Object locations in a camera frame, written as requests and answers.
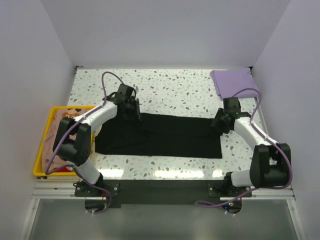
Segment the black t-shirt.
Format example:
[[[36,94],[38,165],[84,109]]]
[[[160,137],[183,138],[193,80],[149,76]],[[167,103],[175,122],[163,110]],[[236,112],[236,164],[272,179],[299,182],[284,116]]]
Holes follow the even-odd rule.
[[[95,151],[102,155],[221,159],[220,135],[211,118],[142,113],[118,115],[102,125]]]

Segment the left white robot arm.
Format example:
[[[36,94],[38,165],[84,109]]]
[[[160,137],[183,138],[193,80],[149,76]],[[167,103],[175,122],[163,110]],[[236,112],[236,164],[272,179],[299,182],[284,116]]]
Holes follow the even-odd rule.
[[[53,156],[60,157],[67,167],[74,170],[92,196],[107,195],[103,175],[90,159],[92,134],[115,117],[131,120],[139,116],[137,90],[122,83],[116,92],[105,95],[102,102],[89,111],[60,120],[52,148]]]

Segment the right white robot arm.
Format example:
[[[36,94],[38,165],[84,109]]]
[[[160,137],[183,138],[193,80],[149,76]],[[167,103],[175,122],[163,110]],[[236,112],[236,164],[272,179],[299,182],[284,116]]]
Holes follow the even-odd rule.
[[[253,115],[242,111],[237,97],[223,100],[223,108],[218,109],[211,126],[221,135],[236,132],[253,150],[250,168],[226,173],[223,182],[214,188],[216,191],[233,197],[242,189],[250,191],[251,187],[282,190],[291,185],[291,148],[258,127]]]

